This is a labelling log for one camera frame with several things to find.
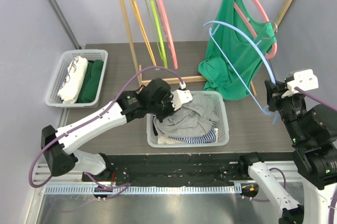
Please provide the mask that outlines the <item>light blue hanger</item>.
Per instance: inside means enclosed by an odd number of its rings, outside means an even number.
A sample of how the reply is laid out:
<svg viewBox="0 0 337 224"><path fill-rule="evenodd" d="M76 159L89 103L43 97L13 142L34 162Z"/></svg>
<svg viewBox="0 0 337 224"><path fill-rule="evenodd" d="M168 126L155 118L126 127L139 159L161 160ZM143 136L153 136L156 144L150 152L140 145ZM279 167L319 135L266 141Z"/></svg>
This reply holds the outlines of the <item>light blue hanger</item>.
<svg viewBox="0 0 337 224"><path fill-rule="evenodd" d="M233 24L223 21L210 21L210 40L206 48L205 59L199 64L198 71L205 77L205 91L217 91L222 98L239 101L254 96L250 83L261 65L275 83L271 67L265 59L265 53L276 41L270 24L263 24L263 35L253 38Z"/></svg>

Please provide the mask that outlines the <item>grey tank top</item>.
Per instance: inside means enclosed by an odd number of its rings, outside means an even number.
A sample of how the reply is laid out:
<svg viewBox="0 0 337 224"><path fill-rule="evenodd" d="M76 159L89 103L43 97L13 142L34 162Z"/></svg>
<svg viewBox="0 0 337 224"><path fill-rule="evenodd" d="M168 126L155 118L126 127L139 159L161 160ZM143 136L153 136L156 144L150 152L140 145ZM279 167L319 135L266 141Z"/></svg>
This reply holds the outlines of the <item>grey tank top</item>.
<svg viewBox="0 0 337 224"><path fill-rule="evenodd" d="M159 134L168 137L190 138L201 137L210 132L214 124L219 121L214 112L214 102L200 93L193 94L192 97L191 102L184 104L162 122L157 118L153 119Z"/></svg>

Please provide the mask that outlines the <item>lime green hanger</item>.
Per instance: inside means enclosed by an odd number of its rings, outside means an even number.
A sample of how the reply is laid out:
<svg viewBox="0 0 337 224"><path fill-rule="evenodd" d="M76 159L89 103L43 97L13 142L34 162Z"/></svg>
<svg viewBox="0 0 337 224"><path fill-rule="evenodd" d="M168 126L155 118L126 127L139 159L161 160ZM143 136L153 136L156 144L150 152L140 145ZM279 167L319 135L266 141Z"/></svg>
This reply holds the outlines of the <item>lime green hanger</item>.
<svg viewBox="0 0 337 224"><path fill-rule="evenodd" d="M155 37L155 42L158 48L158 52L163 62L163 66L165 68L168 68L166 50L164 46L161 24L160 24L158 12L157 12L156 5L155 5L155 0L145 0L145 4L146 4L148 16L150 18L150 23L151 23L153 34Z"/></svg>

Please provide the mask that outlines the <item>yellow plastic hanger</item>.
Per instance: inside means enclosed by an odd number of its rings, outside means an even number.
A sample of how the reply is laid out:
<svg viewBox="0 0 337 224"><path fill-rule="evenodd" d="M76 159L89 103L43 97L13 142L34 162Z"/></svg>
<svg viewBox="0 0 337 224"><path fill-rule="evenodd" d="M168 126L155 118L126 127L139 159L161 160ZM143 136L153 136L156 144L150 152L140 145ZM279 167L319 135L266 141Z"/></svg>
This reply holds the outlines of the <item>yellow plastic hanger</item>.
<svg viewBox="0 0 337 224"><path fill-rule="evenodd" d="M152 47L150 45L147 33L146 33L144 25L143 25L143 21L142 21L140 12L139 12L139 8L138 8L138 5L137 5L137 2L136 2L136 0L130 0L130 3L131 3L131 7L132 7L132 10L133 10L134 16L136 18L136 21L137 21L138 26L140 28L140 31L142 33L145 45L146 45L147 50L148 50L148 53L150 55L151 61L152 61L152 63L153 63L154 66L157 66L157 63L156 63L156 60L155 60L155 56L153 54Z"/></svg>

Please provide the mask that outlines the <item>coral pink hanger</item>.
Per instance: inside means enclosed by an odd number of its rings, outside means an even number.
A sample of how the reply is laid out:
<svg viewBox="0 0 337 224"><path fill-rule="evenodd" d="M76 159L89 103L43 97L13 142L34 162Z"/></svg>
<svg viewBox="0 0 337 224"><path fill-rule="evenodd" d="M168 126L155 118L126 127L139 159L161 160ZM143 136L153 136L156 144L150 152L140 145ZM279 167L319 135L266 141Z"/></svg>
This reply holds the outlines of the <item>coral pink hanger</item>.
<svg viewBox="0 0 337 224"><path fill-rule="evenodd" d="M158 10L158 15L160 17L161 23L162 23L162 28L167 40L168 48L171 52L172 56L172 61L173 61L173 67L175 69L178 69L178 61L177 61L177 55L176 55L176 50L173 42L173 37L172 37L172 32L171 32L171 27L170 27L170 22L167 17L166 9L164 6L163 0L154 0L156 8Z"/></svg>

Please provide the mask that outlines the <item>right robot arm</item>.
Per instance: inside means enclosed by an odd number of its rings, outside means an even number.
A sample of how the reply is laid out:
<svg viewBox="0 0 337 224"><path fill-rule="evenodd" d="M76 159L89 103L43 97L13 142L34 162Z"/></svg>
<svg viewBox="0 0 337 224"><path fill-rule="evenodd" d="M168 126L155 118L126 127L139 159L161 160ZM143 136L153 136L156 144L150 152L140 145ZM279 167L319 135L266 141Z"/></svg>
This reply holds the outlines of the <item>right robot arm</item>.
<svg viewBox="0 0 337 224"><path fill-rule="evenodd" d="M304 204L290 196L256 152L240 156L240 177L259 185L278 223L336 223L336 106L300 88L294 77L264 84L267 108L278 112L292 141Z"/></svg>

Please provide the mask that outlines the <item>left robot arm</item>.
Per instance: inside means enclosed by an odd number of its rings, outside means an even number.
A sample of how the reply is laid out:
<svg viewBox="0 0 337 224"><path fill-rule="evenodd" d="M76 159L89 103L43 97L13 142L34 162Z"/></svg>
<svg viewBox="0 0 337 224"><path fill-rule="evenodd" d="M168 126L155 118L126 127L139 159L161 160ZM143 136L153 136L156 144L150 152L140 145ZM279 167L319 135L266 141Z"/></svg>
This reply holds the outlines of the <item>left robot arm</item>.
<svg viewBox="0 0 337 224"><path fill-rule="evenodd" d="M42 129L41 149L53 177L80 171L107 181L112 166L105 154L79 150L84 143L117 126L153 114L159 120L181 106L182 90L172 91L163 79L154 79L140 91L123 91L100 110L63 128Z"/></svg>

